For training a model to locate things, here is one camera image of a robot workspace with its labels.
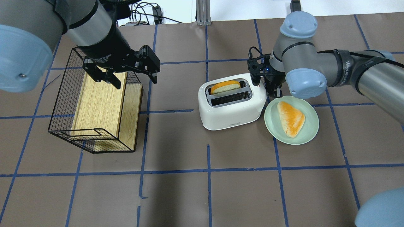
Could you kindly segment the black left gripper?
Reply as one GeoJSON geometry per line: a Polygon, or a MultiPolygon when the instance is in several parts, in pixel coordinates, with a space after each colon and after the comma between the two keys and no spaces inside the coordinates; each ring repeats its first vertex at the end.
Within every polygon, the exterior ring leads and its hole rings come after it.
{"type": "Polygon", "coordinates": [[[160,59],[148,45],[136,52],[132,50],[115,24],[111,25],[107,36],[100,42],[78,47],[91,59],[83,61],[83,69],[95,82],[104,81],[120,90],[121,82],[114,71],[134,71],[147,75],[153,84],[157,83],[157,73],[161,71],[160,59]]]}

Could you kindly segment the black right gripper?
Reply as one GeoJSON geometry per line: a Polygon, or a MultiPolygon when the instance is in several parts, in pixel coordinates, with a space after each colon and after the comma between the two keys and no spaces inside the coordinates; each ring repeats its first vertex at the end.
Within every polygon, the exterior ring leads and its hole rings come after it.
{"type": "Polygon", "coordinates": [[[273,68],[265,68],[263,73],[266,91],[274,92],[274,99],[282,98],[282,84],[285,82],[286,74],[273,68]]]}

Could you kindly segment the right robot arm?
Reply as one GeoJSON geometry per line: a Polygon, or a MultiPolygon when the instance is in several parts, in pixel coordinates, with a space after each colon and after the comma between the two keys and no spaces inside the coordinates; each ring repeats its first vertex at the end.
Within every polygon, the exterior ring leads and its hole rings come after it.
{"type": "Polygon", "coordinates": [[[280,189],[281,223],[289,227],[355,227],[375,194],[403,187],[403,67],[370,61],[372,16],[291,13],[255,25],[272,68],[291,74],[284,96],[322,86],[306,101],[319,118],[311,141],[293,146],[269,138],[280,189]]]}

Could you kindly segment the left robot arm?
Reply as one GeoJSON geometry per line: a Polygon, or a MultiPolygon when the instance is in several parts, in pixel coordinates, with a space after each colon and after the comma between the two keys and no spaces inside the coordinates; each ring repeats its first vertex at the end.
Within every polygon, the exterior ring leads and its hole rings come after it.
{"type": "Polygon", "coordinates": [[[7,92],[34,89],[66,34],[86,55],[82,68],[95,81],[121,88],[115,75],[146,74],[156,84],[160,59],[144,45],[131,49],[100,0],[2,0],[0,83],[7,92]]]}

